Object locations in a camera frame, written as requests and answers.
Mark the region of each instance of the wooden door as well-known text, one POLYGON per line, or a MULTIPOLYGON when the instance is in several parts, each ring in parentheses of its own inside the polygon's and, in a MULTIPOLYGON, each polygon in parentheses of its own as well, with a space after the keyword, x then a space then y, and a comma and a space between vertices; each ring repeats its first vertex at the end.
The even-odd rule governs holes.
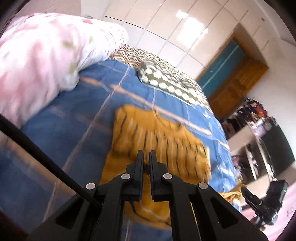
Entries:
POLYGON ((220 120, 231 114, 267 70, 265 64, 252 57, 244 57, 208 99, 216 118, 220 120))

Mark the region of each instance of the polka dot pillow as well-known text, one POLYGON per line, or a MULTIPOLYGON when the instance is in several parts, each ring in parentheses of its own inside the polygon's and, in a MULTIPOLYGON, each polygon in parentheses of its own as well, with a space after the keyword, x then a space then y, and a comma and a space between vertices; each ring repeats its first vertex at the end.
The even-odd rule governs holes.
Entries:
POLYGON ((172 95, 188 105, 198 105, 202 95, 194 83, 171 74, 165 74, 153 60, 141 62, 138 77, 143 84, 172 95))

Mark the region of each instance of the teal door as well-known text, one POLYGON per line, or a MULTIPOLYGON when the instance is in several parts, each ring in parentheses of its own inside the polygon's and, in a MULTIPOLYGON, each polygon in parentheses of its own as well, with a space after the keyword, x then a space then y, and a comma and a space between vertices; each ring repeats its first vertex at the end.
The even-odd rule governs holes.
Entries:
POLYGON ((244 56, 246 54, 241 46, 232 39, 198 80, 207 98, 226 80, 244 56))

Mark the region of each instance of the black rod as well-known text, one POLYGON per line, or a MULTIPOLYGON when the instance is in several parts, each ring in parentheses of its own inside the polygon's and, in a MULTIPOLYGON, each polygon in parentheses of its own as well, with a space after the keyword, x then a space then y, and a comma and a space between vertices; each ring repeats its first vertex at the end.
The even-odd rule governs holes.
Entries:
POLYGON ((0 131, 20 145, 26 152, 39 161, 53 175, 73 189, 80 196, 99 208, 99 203, 89 195, 77 182, 69 177, 57 164, 55 164, 38 146, 36 146, 21 130, 0 114, 0 131))

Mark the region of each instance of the blue bed sheet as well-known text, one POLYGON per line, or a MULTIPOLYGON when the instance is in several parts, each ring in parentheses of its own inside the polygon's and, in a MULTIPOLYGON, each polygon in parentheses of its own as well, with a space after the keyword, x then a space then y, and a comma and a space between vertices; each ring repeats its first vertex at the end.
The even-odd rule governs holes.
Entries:
MULTIPOLYGON (((116 60, 94 64, 80 72, 80 81, 62 92, 22 128, 23 132, 76 182, 98 183, 111 147, 115 111, 124 104, 151 110, 185 125, 210 148, 212 179, 218 192, 236 186, 235 170, 220 123, 201 106, 192 107, 161 91, 143 85, 136 70, 116 60)), ((70 198, 48 178, 8 148, 0 150, 0 208, 25 232, 70 198)), ((158 230, 124 221, 122 238, 171 240, 170 230, 158 230)))

